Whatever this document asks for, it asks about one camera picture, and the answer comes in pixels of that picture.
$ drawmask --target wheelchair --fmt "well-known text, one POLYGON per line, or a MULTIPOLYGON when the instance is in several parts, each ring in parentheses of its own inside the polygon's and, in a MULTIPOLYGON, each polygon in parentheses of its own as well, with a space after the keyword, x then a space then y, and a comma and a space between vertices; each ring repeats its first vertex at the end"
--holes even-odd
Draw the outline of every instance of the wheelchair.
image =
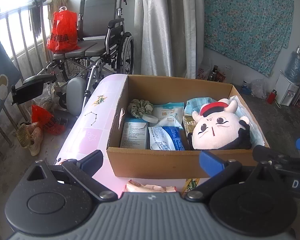
POLYGON ((12 85, 11 104, 36 98, 42 94, 45 83, 53 83, 60 106, 79 116, 91 96, 91 88, 104 78, 103 71, 132 74, 133 36, 124 30, 122 2, 127 4, 127 0, 81 0, 77 28, 80 49, 53 54, 53 61, 45 69, 24 80, 19 88, 12 85), (68 64, 82 71, 69 79, 68 64), (55 75, 57 68, 64 81, 61 86, 55 75))

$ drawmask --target brown cardboard piece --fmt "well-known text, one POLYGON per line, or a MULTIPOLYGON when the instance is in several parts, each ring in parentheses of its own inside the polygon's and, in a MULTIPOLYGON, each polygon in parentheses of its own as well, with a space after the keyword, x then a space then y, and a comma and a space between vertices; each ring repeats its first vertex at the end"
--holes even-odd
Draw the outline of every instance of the brown cardboard piece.
MULTIPOLYGON (((110 131, 107 154, 114 174, 118 177, 144 179, 206 178, 200 168, 200 151, 189 151, 186 135, 181 134, 186 151, 157 151, 119 148, 127 106, 133 99, 149 100, 154 105, 170 102, 186 102, 196 97, 211 97, 215 100, 237 95, 249 111, 254 122, 261 128, 252 112, 231 84, 162 76, 129 75, 119 99, 116 115, 110 131)), ((263 135, 265 146, 269 147, 263 135)), ((252 149, 211 151, 223 160, 235 159, 242 165, 255 166, 252 149)))

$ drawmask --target plush toy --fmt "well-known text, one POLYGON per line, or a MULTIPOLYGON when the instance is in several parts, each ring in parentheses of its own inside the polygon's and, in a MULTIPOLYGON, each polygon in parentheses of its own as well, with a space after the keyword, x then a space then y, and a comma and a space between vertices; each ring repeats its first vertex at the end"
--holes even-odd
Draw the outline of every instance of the plush toy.
POLYGON ((200 113, 194 111, 193 119, 197 122, 192 139, 196 150, 250 149, 250 126, 246 116, 239 118, 235 112, 238 102, 221 99, 205 104, 200 113))

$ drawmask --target wheelchair backrest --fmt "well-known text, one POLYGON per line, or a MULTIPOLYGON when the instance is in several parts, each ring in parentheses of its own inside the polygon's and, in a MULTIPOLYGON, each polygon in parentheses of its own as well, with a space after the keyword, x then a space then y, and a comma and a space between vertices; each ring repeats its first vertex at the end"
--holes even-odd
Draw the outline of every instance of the wheelchair backrest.
POLYGON ((81 0, 78 36, 105 36, 108 23, 116 18, 117 8, 121 8, 121 0, 81 0))

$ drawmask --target blue and white package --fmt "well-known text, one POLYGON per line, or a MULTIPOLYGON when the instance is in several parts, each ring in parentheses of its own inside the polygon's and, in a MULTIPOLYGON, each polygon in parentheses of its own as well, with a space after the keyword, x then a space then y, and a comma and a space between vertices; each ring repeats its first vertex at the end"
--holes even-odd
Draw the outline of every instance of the blue and white package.
POLYGON ((157 117, 157 123, 150 123, 149 126, 175 126, 183 130, 182 117, 184 103, 167 103, 165 105, 153 106, 152 115, 157 117))
POLYGON ((163 151, 184 151, 179 128, 172 126, 149 127, 150 149, 163 151))

